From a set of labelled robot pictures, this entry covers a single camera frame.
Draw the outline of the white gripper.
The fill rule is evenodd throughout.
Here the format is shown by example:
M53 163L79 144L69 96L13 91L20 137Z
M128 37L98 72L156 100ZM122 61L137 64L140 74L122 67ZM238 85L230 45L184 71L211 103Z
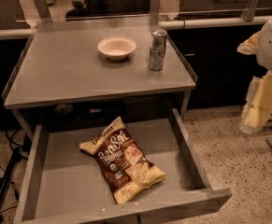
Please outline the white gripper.
M256 53L257 63L272 70L272 16L257 32L242 42L237 51L241 54ZM243 133L261 131L272 116L272 71L263 77L253 77L248 88L239 129Z

